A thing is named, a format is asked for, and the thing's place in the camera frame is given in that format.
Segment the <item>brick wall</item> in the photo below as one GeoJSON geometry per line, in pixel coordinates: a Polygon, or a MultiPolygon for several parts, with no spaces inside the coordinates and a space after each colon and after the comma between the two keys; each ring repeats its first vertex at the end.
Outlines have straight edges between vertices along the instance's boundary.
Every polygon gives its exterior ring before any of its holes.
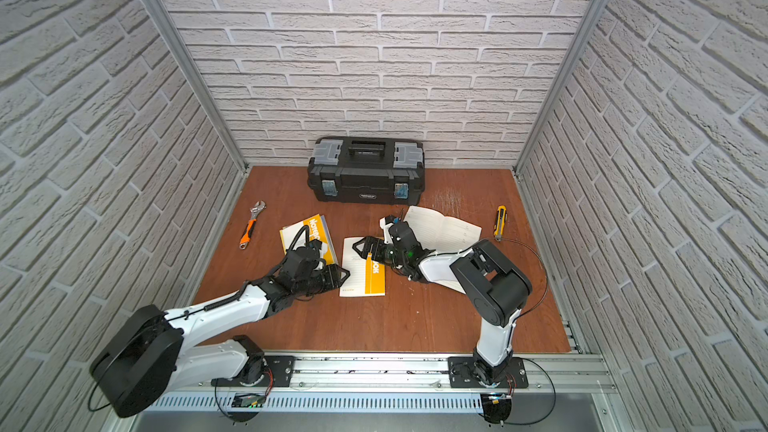
{"type": "Polygon", "coordinates": [[[514,164],[588,0],[163,0],[245,158],[329,134],[514,164]]]}
{"type": "Polygon", "coordinates": [[[235,174],[138,0],[0,0],[0,429],[101,427],[87,366],[176,305],[235,174]]]}
{"type": "Polygon", "coordinates": [[[768,423],[766,9],[610,0],[522,171],[636,429],[768,423]]]}

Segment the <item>black toolbox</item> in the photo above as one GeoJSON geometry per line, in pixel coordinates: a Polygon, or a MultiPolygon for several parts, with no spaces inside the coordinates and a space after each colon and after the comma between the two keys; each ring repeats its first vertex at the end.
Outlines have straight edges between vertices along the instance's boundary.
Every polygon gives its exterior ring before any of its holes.
{"type": "Polygon", "coordinates": [[[307,172],[322,202],[415,206],[424,192],[424,149],[415,140],[323,137],[307,172]]]}

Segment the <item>black mounting plate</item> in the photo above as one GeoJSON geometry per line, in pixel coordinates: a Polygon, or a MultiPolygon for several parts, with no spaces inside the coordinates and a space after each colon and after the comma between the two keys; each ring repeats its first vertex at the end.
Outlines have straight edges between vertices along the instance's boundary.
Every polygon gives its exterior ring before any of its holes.
{"type": "MultiPolygon", "coordinates": [[[[451,388],[453,389],[471,389],[471,388],[486,388],[477,379],[472,376],[472,370],[475,368],[474,357],[449,357],[448,358],[448,376],[451,378],[451,388]]],[[[520,357],[511,357],[509,359],[509,365],[504,370],[507,374],[510,374],[514,381],[512,385],[516,389],[528,388],[528,375],[525,373],[524,360],[520,357]]],[[[509,389],[509,384],[506,380],[502,380],[496,386],[497,389],[509,389]]]]}
{"type": "MultiPolygon", "coordinates": [[[[275,379],[272,387],[288,387],[290,378],[293,376],[293,365],[296,358],[293,355],[265,355],[264,360],[266,360],[267,367],[272,370],[275,379]]],[[[213,379],[210,384],[216,387],[244,387],[240,382],[230,379],[213,379]]],[[[264,375],[251,387],[266,387],[269,384],[269,376],[264,375]]]]}

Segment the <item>notebook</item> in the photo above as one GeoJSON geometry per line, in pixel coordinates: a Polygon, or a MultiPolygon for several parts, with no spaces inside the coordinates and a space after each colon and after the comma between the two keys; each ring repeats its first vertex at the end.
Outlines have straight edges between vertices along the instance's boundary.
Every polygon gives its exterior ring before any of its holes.
{"type": "MultiPolygon", "coordinates": [[[[326,264],[338,264],[339,261],[336,260],[336,252],[333,250],[333,242],[331,242],[331,234],[328,232],[326,216],[312,216],[301,222],[297,222],[292,226],[283,227],[280,231],[280,238],[283,239],[283,251],[288,248],[302,226],[310,226],[310,240],[317,238],[322,242],[322,258],[326,260],[326,264]]],[[[294,248],[300,247],[306,243],[304,237],[304,234],[299,237],[294,248]]]]}
{"type": "Polygon", "coordinates": [[[350,277],[339,289],[340,297],[371,297],[384,295],[384,265],[361,258],[352,249],[352,244],[362,237],[347,237],[344,239],[341,266],[350,271],[350,277]]]}
{"type": "Polygon", "coordinates": [[[404,217],[424,248],[459,252],[480,240],[482,229],[456,217],[447,217],[431,208],[411,206],[404,217]]]}

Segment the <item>wooden table surface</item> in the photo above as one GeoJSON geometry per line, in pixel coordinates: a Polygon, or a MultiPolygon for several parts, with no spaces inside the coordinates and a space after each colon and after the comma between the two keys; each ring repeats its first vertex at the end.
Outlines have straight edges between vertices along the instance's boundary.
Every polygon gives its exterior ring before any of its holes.
{"type": "MultiPolygon", "coordinates": [[[[504,236],[534,246],[518,189],[509,170],[426,170],[426,190],[419,203],[446,216],[482,227],[482,237],[493,234],[496,208],[508,208],[504,236]]],[[[338,259],[344,238],[382,236],[379,219],[399,215],[401,206],[318,202],[306,184],[306,168],[255,167],[226,226],[195,302],[240,288],[245,280],[262,277],[283,258],[279,230],[315,214],[326,216],[338,259]],[[239,249],[240,236],[250,218],[249,208],[263,200],[248,248],[239,249]]],[[[534,291],[530,308],[544,292],[544,272],[523,246],[495,242],[525,273],[534,291]]],[[[398,352],[470,353],[480,334],[480,315],[464,294],[437,284],[409,282],[389,268],[386,295],[341,298],[336,291],[293,305],[266,320],[246,324],[208,341],[237,334],[251,337],[265,350],[370,350],[398,352]]],[[[522,318],[514,332],[515,352],[569,352],[557,306],[548,294],[542,305],[522,318]]]]}

